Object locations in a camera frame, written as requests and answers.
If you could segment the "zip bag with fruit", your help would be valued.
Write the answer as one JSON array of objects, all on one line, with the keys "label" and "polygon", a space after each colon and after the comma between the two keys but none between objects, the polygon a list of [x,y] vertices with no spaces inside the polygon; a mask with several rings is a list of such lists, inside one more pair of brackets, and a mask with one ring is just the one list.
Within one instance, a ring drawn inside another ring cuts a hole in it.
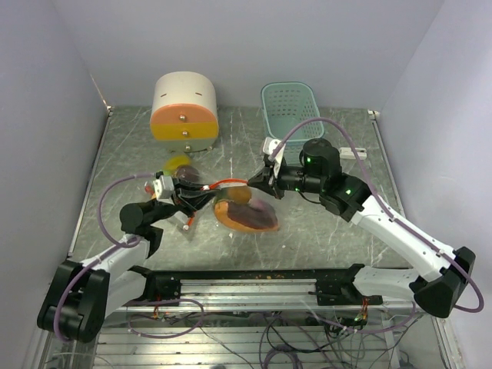
[{"label": "zip bag with fruit", "polygon": [[182,231],[188,231],[197,211],[199,171],[185,153],[174,153],[164,164],[162,174],[145,183],[152,200],[171,204],[178,210],[171,216]]}]

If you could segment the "light blue plastic basket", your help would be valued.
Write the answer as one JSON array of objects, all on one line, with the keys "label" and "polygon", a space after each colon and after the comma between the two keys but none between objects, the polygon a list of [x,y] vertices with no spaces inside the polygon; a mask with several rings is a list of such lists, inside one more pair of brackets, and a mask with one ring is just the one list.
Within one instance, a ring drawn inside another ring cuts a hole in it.
[{"label": "light blue plastic basket", "polygon": [[[275,82],[261,89],[264,132],[267,137],[281,140],[297,124],[320,117],[312,89],[301,82]],[[288,163],[298,161],[304,143],[322,138],[325,134],[321,121],[299,128],[287,141],[284,157]]]}]

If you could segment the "zip bag with fake food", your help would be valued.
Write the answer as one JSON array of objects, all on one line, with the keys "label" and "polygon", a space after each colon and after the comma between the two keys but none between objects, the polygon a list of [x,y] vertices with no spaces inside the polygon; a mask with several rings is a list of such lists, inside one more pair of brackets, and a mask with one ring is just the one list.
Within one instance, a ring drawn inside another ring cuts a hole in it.
[{"label": "zip bag with fake food", "polygon": [[213,212],[225,227],[242,233],[277,231],[279,220],[275,209],[255,197],[245,180],[228,178],[206,185],[214,192]]}]

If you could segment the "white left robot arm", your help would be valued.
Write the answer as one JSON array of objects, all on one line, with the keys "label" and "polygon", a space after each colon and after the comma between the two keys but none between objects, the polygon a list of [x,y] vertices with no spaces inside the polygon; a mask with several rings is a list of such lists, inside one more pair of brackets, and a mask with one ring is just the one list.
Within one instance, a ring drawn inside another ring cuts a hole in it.
[{"label": "white left robot arm", "polygon": [[219,190],[164,176],[154,180],[155,196],[128,203],[119,213],[123,236],[94,257],[60,263],[37,316],[37,326],[62,341],[92,341],[105,318],[127,303],[176,304],[179,284],[159,280],[144,267],[159,249],[163,230],[156,222],[182,214],[193,218]]}]

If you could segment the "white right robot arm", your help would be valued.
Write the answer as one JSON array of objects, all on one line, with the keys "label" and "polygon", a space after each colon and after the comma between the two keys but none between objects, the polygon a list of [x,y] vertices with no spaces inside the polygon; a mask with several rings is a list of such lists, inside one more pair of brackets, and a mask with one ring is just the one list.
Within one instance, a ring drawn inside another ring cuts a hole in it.
[{"label": "white right robot arm", "polygon": [[304,144],[298,167],[287,165],[277,139],[266,138],[262,151],[264,167],[249,179],[249,186],[277,199],[286,191],[315,194],[328,212],[370,232],[411,265],[407,270],[360,267],[338,287],[344,302],[387,296],[413,301],[439,318],[457,308],[470,283],[476,259],[472,250],[440,242],[393,211],[367,183],[342,171],[339,151],[324,138]]}]

